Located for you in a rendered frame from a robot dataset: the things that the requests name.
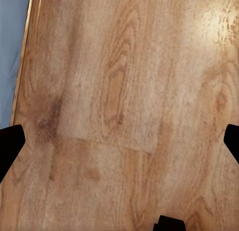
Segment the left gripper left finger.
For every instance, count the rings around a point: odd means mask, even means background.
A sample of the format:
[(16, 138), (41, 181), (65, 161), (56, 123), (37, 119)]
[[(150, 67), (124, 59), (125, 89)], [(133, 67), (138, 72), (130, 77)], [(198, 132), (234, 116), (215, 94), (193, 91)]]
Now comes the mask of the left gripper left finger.
[(0, 183), (24, 144), (25, 135), (22, 125), (0, 129)]

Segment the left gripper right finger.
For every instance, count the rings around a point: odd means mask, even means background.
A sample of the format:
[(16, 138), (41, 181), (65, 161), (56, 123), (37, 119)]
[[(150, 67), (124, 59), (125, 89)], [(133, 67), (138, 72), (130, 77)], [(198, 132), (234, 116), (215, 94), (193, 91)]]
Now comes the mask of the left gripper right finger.
[(239, 126), (233, 124), (227, 125), (224, 143), (239, 163)]

